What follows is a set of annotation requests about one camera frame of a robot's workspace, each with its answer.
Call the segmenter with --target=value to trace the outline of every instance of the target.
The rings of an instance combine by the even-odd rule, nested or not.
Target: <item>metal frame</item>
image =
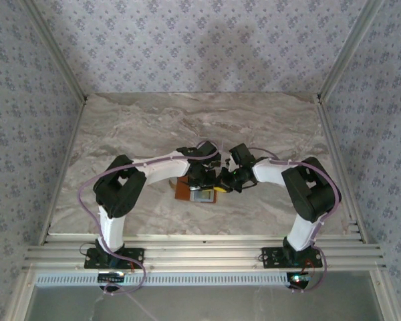
[[[370,28],[370,25],[376,17],[383,2],[384,0],[367,0],[364,4],[364,7],[358,15],[358,18],[343,45],[343,48],[340,50],[339,56],[335,60],[333,67],[328,73],[327,78],[324,80],[321,90],[319,91],[322,102],[327,102],[329,95],[331,95],[333,89],[338,84],[343,72],[347,68],[350,60],[355,54],[355,51]]]
[[[52,32],[47,26],[45,19],[41,15],[39,8],[37,8],[37,5],[33,0],[19,0],[19,3],[28,15],[31,23],[33,24],[34,30],[36,30],[43,44],[49,51],[53,62],[55,62],[57,69],[67,83],[70,92],[72,92],[78,103],[82,104],[85,100],[82,87],[80,86],[76,75],[73,73],[72,69],[65,60],[58,43],[56,42],[55,38],[53,38]]]
[[[354,192],[350,187],[348,174],[342,162],[337,140],[331,129],[331,122],[326,109],[317,103],[319,119],[323,126],[333,165],[336,168],[338,182],[344,195],[344,206],[348,210],[348,234],[320,235],[317,245],[327,257],[328,270],[370,271],[374,289],[386,321],[401,320],[401,311],[395,298],[389,275],[382,257],[382,250],[377,244],[369,243],[366,229],[361,220],[360,210]],[[45,276],[59,276],[70,280],[77,276],[94,276],[99,270],[87,272],[84,257],[79,253],[80,245],[94,241],[94,234],[48,235],[49,219],[55,206],[62,183],[72,145],[77,135],[78,125],[74,128],[72,141],[65,157],[61,179],[55,190],[48,221],[45,224],[39,246],[28,249],[23,264],[23,273],[18,279],[11,309],[6,320],[23,320],[29,308],[33,287],[41,285]],[[281,246],[281,237],[264,235],[138,235],[124,238],[126,247],[146,249],[144,265],[149,275],[231,275],[243,274],[265,276],[267,273],[294,272],[294,269],[280,269],[276,272],[263,269],[258,260],[262,247]]]
[[[51,224],[53,211],[55,210],[59,192],[61,191],[62,183],[64,181],[65,174],[67,173],[68,163],[70,162],[70,156],[72,154],[73,145],[74,145],[74,142],[76,141],[76,136],[79,131],[80,120],[82,119],[82,114],[85,109],[85,105],[86,105],[86,103],[83,102],[79,108],[79,113],[78,113],[78,116],[76,119],[76,123],[74,124],[73,132],[72,132],[72,135],[70,136],[70,141],[68,142],[68,145],[67,145],[67,151],[65,152],[64,162],[62,163],[61,171],[59,172],[58,183],[55,186],[55,189],[53,190],[51,203],[49,205],[49,209],[47,210],[46,220],[45,220],[45,223],[43,224],[43,229],[41,230],[41,234],[40,234],[40,238],[39,238],[39,245],[43,245],[45,243],[45,240],[47,237],[47,232],[48,232],[50,224]]]

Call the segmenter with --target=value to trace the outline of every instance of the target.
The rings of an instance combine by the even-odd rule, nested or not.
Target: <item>glass panel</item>
[[[329,273],[315,291],[256,286],[145,287],[132,294],[160,321],[383,320],[368,272]],[[36,288],[25,321],[154,320],[98,287]]]

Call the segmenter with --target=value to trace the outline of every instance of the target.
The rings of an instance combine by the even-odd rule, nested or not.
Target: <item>yellow object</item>
[[[221,193],[227,193],[225,189],[222,189],[221,187],[214,187],[214,191],[221,192]]]

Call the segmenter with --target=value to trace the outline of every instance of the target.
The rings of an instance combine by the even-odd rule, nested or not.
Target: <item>enclosure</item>
[[[4,246],[11,261],[0,262],[0,318],[148,320],[84,268],[98,231],[77,190],[120,154],[205,139],[222,164],[241,143],[319,159],[342,193],[317,237],[328,277],[300,298],[285,288],[294,269],[258,260],[295,220],[283,186],[210,204],[175,199],[167,179],[125,219],[150,278],[136,300],[159,320],[401,320],[401,1],[387,0],[0,2],[0,257]],[[82,195],[97,211],[94,196]],[[42,308],[61,296],[83,299]]]

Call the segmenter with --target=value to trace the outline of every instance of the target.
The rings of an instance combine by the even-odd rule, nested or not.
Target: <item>wall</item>
[[[318,92],[365,0],[35,0],[86,94]]]
[[[401,0],[385,1],[327,105],[401,303]]]
[[[15,0],[0,0],[0,320],[37,243],[79,106]]]

